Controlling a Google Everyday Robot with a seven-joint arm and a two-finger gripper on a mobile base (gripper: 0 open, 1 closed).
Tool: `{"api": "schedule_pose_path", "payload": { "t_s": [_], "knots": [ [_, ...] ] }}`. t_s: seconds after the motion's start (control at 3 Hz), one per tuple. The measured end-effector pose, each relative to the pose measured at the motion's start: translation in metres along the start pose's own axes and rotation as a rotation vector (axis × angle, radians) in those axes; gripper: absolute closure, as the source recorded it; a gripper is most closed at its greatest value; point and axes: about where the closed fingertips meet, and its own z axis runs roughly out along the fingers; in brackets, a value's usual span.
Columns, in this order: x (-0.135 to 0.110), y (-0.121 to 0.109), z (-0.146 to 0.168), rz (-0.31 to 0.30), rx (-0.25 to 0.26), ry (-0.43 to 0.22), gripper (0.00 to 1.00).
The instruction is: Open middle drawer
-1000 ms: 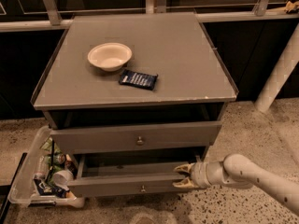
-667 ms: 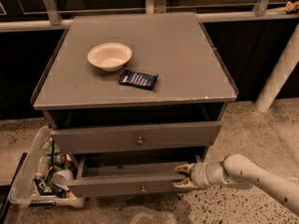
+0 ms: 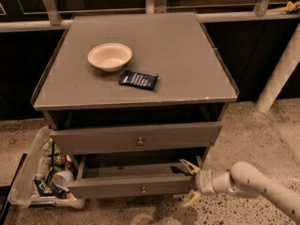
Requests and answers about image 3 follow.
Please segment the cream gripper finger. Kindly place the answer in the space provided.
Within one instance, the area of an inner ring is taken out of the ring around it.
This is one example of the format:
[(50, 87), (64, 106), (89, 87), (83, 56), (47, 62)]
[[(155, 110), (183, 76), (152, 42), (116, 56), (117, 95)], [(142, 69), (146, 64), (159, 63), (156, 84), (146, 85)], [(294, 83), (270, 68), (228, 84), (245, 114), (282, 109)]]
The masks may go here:
[(187, 168), (190, 174), (196, 175), (201, 169), (185, 159), (180, 159), (180, 162)]
[(199, 201), (202, 194), (198, 190), (191, 190), (188, 195), (184, 198), (181, 206), (186, 208)]

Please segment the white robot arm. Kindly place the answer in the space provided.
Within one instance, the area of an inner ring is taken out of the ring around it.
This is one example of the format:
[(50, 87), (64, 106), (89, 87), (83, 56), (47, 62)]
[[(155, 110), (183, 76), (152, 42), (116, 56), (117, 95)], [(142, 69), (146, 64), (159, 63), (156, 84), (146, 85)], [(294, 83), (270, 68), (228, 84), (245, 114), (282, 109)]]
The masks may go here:
[(300, 194), (270, 180), (253, 165), (239, 161), (230, 169), (212, 170), (201, 169), (185, 159), (180, 162), (195, 181), (195, 188), (184, 199), (183, 207), (191, 206), (202, 195), (226, 193), (245, 199), (261, 195), (296, 224), (300, 223)]

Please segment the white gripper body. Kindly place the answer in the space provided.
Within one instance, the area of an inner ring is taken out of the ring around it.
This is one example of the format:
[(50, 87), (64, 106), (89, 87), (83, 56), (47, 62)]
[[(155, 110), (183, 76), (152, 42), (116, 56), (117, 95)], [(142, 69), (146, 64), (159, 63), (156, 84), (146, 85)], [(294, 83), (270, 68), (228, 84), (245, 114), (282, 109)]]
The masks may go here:
[(203, 195), (228, 193), (231, 188), (231, 177), (228, 170), (200, 170), (195, 176), (195, 185)]

